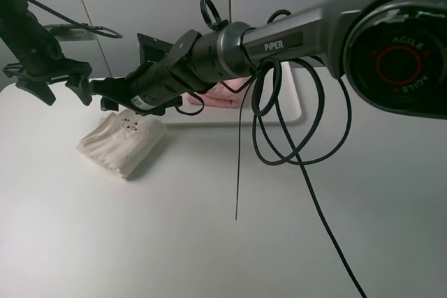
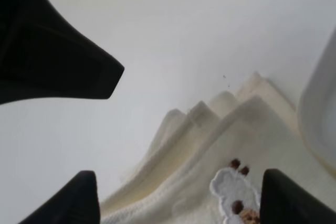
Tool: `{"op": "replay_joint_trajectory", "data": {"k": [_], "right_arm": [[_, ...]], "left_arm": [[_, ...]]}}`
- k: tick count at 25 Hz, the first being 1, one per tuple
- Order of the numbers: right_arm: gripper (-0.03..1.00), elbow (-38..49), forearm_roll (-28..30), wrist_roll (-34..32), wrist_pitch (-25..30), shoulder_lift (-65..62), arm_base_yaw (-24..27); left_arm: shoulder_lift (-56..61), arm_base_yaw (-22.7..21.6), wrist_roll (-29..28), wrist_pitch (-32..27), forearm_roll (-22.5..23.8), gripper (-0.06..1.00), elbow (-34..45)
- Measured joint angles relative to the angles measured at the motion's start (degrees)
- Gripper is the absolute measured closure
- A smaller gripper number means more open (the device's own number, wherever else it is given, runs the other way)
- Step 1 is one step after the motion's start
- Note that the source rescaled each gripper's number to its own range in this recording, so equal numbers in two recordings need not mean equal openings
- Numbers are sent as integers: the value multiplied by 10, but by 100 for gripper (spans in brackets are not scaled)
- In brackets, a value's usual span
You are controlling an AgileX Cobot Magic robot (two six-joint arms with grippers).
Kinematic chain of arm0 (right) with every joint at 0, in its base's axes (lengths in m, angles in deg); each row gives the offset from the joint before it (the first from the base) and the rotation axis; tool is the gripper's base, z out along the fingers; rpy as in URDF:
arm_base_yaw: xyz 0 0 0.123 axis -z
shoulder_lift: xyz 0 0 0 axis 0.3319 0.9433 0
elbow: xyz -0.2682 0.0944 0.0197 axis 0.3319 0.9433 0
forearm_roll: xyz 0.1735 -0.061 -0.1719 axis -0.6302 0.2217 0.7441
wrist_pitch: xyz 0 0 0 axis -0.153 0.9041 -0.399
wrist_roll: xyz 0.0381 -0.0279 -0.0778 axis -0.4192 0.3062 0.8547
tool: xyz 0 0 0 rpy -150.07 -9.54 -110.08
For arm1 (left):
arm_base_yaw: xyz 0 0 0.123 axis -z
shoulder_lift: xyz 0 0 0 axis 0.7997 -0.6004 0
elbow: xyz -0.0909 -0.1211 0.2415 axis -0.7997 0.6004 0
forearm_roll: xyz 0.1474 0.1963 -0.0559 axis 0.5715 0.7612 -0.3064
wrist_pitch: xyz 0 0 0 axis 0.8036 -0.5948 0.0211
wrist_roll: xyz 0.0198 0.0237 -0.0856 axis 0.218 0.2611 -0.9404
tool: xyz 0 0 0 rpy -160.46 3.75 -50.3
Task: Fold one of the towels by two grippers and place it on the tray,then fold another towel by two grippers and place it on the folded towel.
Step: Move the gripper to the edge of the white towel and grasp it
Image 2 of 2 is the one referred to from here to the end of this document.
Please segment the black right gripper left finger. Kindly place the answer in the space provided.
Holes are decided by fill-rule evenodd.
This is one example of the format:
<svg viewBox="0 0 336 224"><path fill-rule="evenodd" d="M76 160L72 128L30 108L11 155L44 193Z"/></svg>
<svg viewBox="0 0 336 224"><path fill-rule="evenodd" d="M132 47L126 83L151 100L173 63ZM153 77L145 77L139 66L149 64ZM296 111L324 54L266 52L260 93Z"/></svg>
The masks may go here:
<svg viewBox="0 0 336 224"><path fill-rule="evenodd" d="M95 173L80 171L21 223L100 223Z"/></svg>

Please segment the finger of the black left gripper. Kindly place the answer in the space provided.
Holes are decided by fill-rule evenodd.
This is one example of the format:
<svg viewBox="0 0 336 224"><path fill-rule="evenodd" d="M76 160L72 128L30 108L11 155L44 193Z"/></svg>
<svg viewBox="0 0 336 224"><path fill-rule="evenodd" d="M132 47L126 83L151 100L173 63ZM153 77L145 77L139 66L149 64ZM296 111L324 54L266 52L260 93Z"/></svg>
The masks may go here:
<svg viewBox="0 0 336 224"><path fill-rule="evenodd" d="M73 28L49 0L1 0L1 104L108 99L124 66Z"/></svg>

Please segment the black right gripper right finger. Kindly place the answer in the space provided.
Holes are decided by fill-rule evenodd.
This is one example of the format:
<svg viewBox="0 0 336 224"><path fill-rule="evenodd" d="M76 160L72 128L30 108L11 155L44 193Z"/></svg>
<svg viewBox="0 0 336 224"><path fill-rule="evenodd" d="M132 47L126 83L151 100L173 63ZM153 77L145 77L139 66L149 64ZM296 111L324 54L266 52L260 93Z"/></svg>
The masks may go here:
<svg viewBox="0 0 336 224"><path fill-rule="evenodd" d="M335 211L314 198L283 172L265 171L262 181L260 223L335 223Z"/></svg>

